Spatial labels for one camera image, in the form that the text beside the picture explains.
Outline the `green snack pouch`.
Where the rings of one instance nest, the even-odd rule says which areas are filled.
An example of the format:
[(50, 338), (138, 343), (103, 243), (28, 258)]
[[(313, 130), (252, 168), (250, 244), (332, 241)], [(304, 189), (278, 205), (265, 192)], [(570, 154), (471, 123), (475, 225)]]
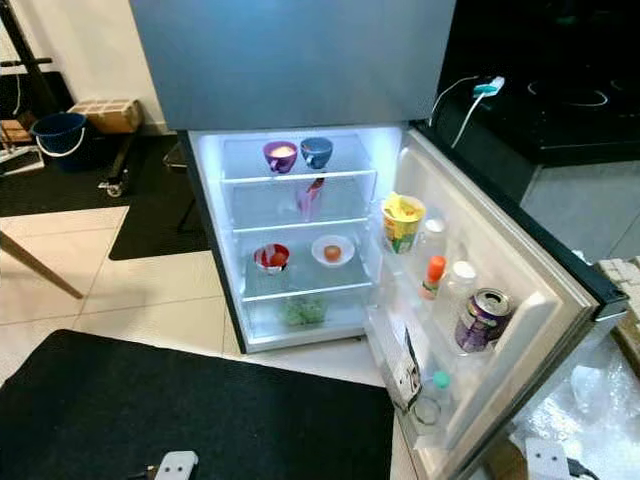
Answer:
[(393, 335), (387, 352), (389, 390), (392, 402), (398, 410), (411, 410), (421, 389), (419, 362), (413, 351), (413, 342), (407, 328)]

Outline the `glass fridge shelf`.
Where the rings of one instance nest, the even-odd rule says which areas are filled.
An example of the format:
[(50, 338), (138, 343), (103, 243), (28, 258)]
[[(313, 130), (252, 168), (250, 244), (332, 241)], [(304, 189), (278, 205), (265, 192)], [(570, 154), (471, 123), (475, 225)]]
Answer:
[(265, 229), (285, 225), (364, 218), (372, 184), (364, 177), (326, 179), (316, 202), (314, 220), (302, 221), (294, 197), (312, 180), (237, 184), (225, 189), (234, 229)]
[(323, 169), (312, 169), (307, 164), (302, 151), (298, 150), (297, 159), (288, 173), (274, 172), (268, 165), (265, 152), (262, 151), (271, 142), (289, 142), (300, 147), (307, 136), (250, 138), (247, 136), (230, 137), (221, 146), (223, 154), (223, 180), (225, 183), (260, 183), (266, 180), (302, 180), (321, 177), (356, 177), (375, 172), (372, 160), (367, 154), (364, 143), (356, 134), (320, 134), (332, 142), (333, 150)]
[[(253, 243), (251, 250), (242, 257), (242, 266), (237, 273), (236, 287), (239, 297), (248, 302), (283, 300), (302, 294), (351, 291), (370, 287), (372, 279), (367, 273), (357, 244), (356, 255), (346, 265), (340, 268), (324, 268), (311, 253), (311, 244), (317, 237), (320, 236), (292, 242), (276, 239)], [(291, 251), (291, 259), (283, 273), (266, 275), (253, 265), (253, 251), (270, 243), (284, 244)]]

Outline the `grey steel fridge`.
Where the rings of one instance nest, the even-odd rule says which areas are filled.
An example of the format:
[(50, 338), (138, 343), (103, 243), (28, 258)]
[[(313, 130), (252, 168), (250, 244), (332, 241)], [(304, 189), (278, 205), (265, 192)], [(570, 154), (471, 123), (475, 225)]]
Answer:
[[(507, 378), (477, 390), (468, 426), (445, 457), (443, 474), (494, 477), (524, 471), (513, 442), (517, 416), (548, 383), (563, 378), (626, 315), (625, 293), (499, 192), (453, 148), (429, 132), (454, 0), (131, 0), (163, 116), (180, 137), (193, 191), (223, 279), (238, 347), (261, 355), (362, 337), (374, 323), (381, 288), (381, 204), (389, 193), (419, 198), (451, 225), (480, 227), (525, 257), (556, 310)], [(356, 134), (375, 172), (364, 218), (237, 230), (230, 224), (221, 146), (230, 137)], [(360, 248), (370, 287), (294, 297), (329, 302), (325, 323), (287, 326), (285, 300), (243, 301), (236, 287), (252, 244), (348, 236)]]

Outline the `clear fridge door shelf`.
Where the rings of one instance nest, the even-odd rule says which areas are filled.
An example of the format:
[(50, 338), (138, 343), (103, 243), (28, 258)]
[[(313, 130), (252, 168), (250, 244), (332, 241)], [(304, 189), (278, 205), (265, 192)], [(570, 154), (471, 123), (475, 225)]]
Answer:
[[(381, 328), (379, 325), (365, 326), (367, 338), (369, 338), (372, 356), (375, 358), (385, 388), (387, 388), (390, 402), (389, 370), (387, 365), (387, 352), (393, 335), (396, 332)], [(410, 410), (398, 410), (393, 406), (393, 415), (399, 424), (404, 444), (410, 451), (413, 462), (419, 466), (422, 475), (435, 476), (443, 474), (445, 457), (452, 453), (460, 442), (463, 431), (468, 426), (467, 408), (471, 406), (483, 375), (481, 367), (489, 360), (489, 353), (465, 353), (457, 347), (452, 339), (445, 339), (436, 334), (434, 328), (419, 330), (408, 329), (413, 342), (413, 351), (419, 362), (421, 384), (425, 376), (436, 370), (443, 370), (451, 375), (451, 394), (453, 412), (449, 416), (448, 424), (439, 430), (428, 431), (413, 424)]]
[[(531, 275), (529, 262), (503, 244), (495, 236), (484, 233), (480, 227), (451, 225), (445, 221), (448, 244), (445, 260), (447, 268), (436, 293), (445, 282), (445, 275), (453, 262), (470, 261), (477, 271), (476, 289), (497, 288), (506, 292), (515, 302), (515, 311), (506, 330), (493, 340), (484, 351), (490, 357), (481, 367), (483, 375), (479, 390), (492, 387), (500, 379), (507, 378), (513, 367), (525, 356), (532, 339), (543, 328), (549, 314), (556, 310), (553, 298), (539, 291), (538, 280)], [(372, 325), (398, 332), (401, 328), (424, 330), (434, 328), (439, 337), (454, 340), (454, 323), (445, 324), (439, 314), (438, 301), (426, 301), (419, 289), (425, 270), (416, 265), (416, 244), (407, 253), (388, 250), (384, 233), (378, 233), (381, 250), (381, 288), (376, 303), (376, 317)]]

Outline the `light wooden table leg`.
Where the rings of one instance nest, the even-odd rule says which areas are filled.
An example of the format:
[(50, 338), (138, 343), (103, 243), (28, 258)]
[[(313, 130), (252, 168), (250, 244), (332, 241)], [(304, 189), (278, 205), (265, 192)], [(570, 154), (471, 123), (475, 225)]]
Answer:
[(20, 264), (26, 266), (26, 268), (31, 269), (33, 273), (41, 275), (41, 278), (44, 278), (47, 282), (56, 285), (56, 287), (61, 289), (61, 291), (68, 293), (69, 296), (77, 298), (77, 300), (82, 300), (84, 297), (82, 292), (79, 292), (77, 288), (74, 288), (72, 284), (63, 278), (63, 276), (56, 274), (55, 271), (45, 265), (44, 262), (38, 260), (37, 257), (33, 256), (31, 252), (28, 252), (26, 248), (20, 246), (18, 242), (15, 242), (14, 239), (10, 238), (8, 234), (5, 234), (3, 230), (0, 232), (0, 243), (1, 251), (9, 253), (15, 261), (18, 261)]

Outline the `black floor mat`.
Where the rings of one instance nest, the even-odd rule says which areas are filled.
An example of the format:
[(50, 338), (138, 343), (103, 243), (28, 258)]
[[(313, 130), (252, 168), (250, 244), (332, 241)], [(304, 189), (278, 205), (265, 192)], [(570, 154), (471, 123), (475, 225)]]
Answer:
[(210, 250), (186, 173), (186, 160), (177, 168), (166, 160), (179, 154), (175, 134), (137, 138), (128, 160), (128, 210), (109, 259), (124, 261)]
[(127, 198), (111, 197), (99, 187), (108, 177), (119, 140), (106, 137), (93, 148), (93, 160), (99, 165), (84, 172), (63, 172), (58, 166), (40, 163), (35, 154), (5, 161), (0, 177), (0, 216), (44, 214), (87, 209), (108, 209), (124, 206)]
[(191, 480), (389, 480), (381, 387), (61, 329), (3, 384), (1, 480), (125, 480), (192, 451)]

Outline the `plain cardboard box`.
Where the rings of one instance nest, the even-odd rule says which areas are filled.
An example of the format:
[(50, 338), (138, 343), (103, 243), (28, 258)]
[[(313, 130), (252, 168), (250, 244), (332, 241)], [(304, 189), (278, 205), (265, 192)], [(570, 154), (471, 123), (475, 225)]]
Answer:
[(1, 119), (0, 128), (0, 141), (5, 146), (31, 145), (33, 142), (29, 129), (17, 119)]

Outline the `blue plastic bucket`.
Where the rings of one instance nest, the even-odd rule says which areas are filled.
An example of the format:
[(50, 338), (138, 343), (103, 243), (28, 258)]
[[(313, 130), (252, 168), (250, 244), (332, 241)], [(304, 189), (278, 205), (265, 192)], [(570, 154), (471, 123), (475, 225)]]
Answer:
[(86, 115), (63, 111), (37, 120), (29, 129), (37, 150), (46, 157), (65, 157), (74, 154), (87, 133)]

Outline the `cardboard box white squares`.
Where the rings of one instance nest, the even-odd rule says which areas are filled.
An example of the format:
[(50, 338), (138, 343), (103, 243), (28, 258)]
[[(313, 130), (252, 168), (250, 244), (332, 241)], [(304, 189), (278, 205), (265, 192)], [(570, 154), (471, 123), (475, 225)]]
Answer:
[(69, 113), (86, 116), (93, 127), (104, 134), (137, 132), (143, 120), (137, 99), (83, 99), (77, 101)]

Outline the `red white bowl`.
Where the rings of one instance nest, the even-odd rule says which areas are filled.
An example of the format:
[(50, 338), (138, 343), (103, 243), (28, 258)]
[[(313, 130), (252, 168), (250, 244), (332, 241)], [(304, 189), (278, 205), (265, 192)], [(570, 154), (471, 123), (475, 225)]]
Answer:
[(265, 244), (252, 253), (253, 265), (266, 275), (283, 273), (287, 269), (291, 251), (284, 244)]

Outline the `green leafy vegetables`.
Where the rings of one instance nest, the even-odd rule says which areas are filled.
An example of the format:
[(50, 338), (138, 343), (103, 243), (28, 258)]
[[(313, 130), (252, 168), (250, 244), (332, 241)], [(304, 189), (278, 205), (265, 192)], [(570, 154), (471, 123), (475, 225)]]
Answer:
[(324, 298), (291, 297), (282, 303), (282, 321), (287, 326), (312, 326), (325, 323), (329, 302)]

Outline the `pink packet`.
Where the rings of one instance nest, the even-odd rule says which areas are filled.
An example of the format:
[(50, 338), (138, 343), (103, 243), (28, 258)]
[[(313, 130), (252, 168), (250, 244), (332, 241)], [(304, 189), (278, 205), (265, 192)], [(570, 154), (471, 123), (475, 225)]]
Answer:
[(307, 187), (302, 188), (301, 191), (297, 193), (297, 196), (294, 197), (297, 209), (300, 210), (302, 221), (314, 220), (317, 198), (319, 198), (320, 191), (323, 189), (324, 184), (325, 178), (316, 178), (312, 180)]

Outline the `small white plate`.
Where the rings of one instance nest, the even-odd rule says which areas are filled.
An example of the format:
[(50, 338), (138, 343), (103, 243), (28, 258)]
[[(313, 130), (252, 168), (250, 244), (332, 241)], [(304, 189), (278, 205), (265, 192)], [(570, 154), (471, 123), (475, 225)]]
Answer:
[[(330, 262), (326, 262), (324, 259), (323, 248), (328, 246), (328, 244), (338, 244), (338, 246), (343, 248), (343, 259), (337, 262), (337, 264), (330, 264)], [(340, 268), (340, 266), (346, 265), (347, 262), (356, 255), (357, 248), (356, 243), (353, 242), (351, 238), (329, 234), (329, 236), (317, 237), (315, 241), (312, 242), (311, 253), (314, 259), (319, 262), (321, 266), (324, 266), (324, 268)]]

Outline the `yellow green snack can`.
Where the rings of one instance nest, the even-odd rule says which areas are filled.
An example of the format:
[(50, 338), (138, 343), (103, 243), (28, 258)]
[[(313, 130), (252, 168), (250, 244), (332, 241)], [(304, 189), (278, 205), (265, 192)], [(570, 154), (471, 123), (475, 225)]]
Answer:
[(421, 221), (426, 216), (426, 206), (419, 198), (389, 193), (381, 204), (384, 237), (392, 253), (407, 253), (415, 247)]

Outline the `clear bottle white cap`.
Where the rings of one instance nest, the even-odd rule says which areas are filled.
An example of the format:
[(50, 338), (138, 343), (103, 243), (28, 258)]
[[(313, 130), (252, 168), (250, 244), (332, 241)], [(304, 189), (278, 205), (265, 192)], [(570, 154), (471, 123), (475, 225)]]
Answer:
[(470, 261), (460, 260), (449, 266), (444, 285), (436, 298), (436, 307), (445, 324), (456, 321), (458, 311), (465, 307), (465, 302), (476, 291), (476, 280), (477, 271)]
[(416, 265), (426, 270), (435, 256), (445, 257), (447, 253), (448, 234), (445, 232), (445, 221), (440, 218), (429, 218), (421, 225), (419, 242), (417, 242)]

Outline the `small bottle orange cap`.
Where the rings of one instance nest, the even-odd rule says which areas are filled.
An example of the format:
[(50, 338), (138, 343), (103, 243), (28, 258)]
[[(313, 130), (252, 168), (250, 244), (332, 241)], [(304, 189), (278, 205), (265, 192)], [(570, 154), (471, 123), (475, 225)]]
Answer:
[(419, 294), (421, 298), (426, 301), (434, 301), (436, 293), (440, 288), (440, 282), (442, 282), (443, 275), (447, 268), (447, 260), (442, 255), (434, 255), (429, 257), (425, 265), (425, 273), (422, 276), (422, 282), (420, 284)]

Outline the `clear bottle teal cap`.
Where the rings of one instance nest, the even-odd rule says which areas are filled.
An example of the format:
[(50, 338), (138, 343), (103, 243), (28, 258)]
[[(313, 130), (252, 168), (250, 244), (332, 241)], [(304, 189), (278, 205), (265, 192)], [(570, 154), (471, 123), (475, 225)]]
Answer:
[(453, 412), (451, 383), (451, 375), (443, 370), (425, 376), (411, 404), (413, 424), (428, 431), (439, 430), (448, 424)]

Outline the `purple drink can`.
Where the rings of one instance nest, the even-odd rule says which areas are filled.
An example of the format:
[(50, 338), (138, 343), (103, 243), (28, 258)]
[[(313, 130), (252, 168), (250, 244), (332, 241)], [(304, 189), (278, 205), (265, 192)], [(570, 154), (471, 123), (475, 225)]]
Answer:
[(515, 302), (497, 288), (479, 288), (463, 297), (454, 312), (454, 343), (463, 352), (484, 351), (506, 330)]

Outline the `counter with black cooktop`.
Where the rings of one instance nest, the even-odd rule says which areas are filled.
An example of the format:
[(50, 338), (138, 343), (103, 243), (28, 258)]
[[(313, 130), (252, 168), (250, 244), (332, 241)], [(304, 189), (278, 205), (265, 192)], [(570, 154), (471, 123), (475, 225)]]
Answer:
[[(585, 259), (640, 256), (640, 0), (457, 0), (439, 90), (503, 76), (453, 150)], [(429, 132), (451, 147), (472, 81)]]

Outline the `clear plastic sheet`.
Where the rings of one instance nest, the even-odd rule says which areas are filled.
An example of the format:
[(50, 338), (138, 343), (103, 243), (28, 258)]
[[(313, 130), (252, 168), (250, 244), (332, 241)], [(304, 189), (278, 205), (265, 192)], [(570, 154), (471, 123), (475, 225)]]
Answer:
[(513, 442), (522, 453), (530, 436), (561, 443), (573, 480), (640, 480), (640, 378), (616, 338), (559, 372), (517, 416)]

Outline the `silver long handled dustpan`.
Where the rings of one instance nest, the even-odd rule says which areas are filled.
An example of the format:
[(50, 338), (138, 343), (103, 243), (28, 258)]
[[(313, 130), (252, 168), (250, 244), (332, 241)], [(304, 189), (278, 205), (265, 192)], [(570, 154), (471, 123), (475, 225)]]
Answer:
[(33, 172), (44, 168), (44, 160), (35, 146), (20, 146), (5, 151), (0, 157), (3, 175)]

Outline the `black steel rack frame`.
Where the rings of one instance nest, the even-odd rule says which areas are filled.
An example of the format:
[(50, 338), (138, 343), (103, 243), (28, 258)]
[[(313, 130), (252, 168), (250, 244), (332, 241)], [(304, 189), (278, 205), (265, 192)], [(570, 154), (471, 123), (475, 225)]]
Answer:
[[(49, 59), (37, 59), (29, 46), (26, 33), (20, 27), (17, 14), (10, 0), (0, 0), (0, 19), (4, 24), (6, 35), (9, 36), (10, 44), (14, 47), (15, 54), (19, 60), (18, 64), (26, 69), (29, 78), (29, 108), (37, 120), (45, 116), (61, 113), (58, 102), (55, 101), (47, 83), (41, 65), (50, 63)], [(116, 146), (113, 152), (113, 159), (108, 169), (108, 174), (99, 183), (100, 189), (105, 189), (110, 197), (119, 198), (124, 195), (125, 186), (128, 180), (127, 156), (136, 134), (129, 133), (122, 136), (122, 142)]]

